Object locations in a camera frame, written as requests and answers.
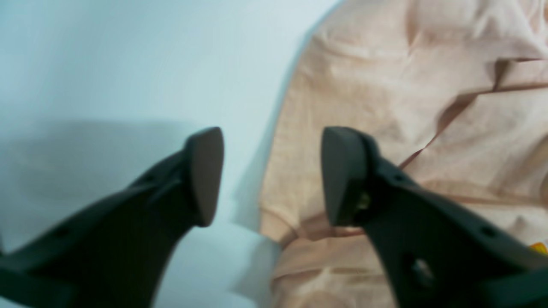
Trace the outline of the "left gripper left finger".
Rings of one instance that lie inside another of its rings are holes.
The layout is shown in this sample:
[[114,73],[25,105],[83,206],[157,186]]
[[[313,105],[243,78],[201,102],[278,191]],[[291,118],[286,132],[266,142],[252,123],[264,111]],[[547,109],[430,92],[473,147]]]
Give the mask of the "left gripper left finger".
[[149,308],[172,253],[214,220],[223,170],[219,127],[125,189],[1,257],[1,296],[29,308]]

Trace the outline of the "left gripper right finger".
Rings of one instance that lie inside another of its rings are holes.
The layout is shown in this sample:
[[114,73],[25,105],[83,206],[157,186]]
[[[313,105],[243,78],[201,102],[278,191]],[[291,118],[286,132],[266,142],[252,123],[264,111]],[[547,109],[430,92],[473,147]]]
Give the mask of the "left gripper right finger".
[[328,220],[359,227],[400,308],[545,308],[547,257],[462,205],[415,183],[373,137],[325,127]]

